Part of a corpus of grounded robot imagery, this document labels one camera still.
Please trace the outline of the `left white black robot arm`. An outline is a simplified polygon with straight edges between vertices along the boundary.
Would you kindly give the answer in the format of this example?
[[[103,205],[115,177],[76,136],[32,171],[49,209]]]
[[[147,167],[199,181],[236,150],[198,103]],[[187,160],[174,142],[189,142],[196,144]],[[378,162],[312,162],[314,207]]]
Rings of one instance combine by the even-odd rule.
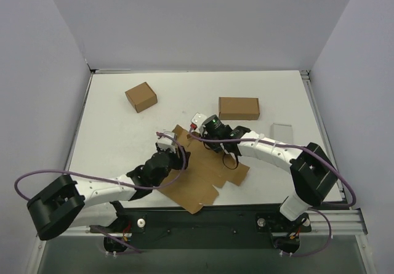
[[[158,148],[145,164],[114,179],[75,180],[69,174],[59,176],[27,203],[39,238],[47,241],[61,235],[84,208],[149,195],[159,189],[171,171],[186,169],[190,155],[183,146],[174,151]]]

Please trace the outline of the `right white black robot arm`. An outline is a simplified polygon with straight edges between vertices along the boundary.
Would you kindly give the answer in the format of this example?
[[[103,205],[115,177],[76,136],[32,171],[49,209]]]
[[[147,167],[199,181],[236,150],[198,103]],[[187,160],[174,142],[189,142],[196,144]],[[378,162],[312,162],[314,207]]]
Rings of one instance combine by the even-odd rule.
[[[330,160],[315,143],[305,148],[286,145],[247,127],[233,129],[216,115],[208,117],[198,130],[204,143],[216,153],[255,158],[290,173],[295,191],[281,204],[279,213],[291,222],[308,208],[320,206],[337,182]]]

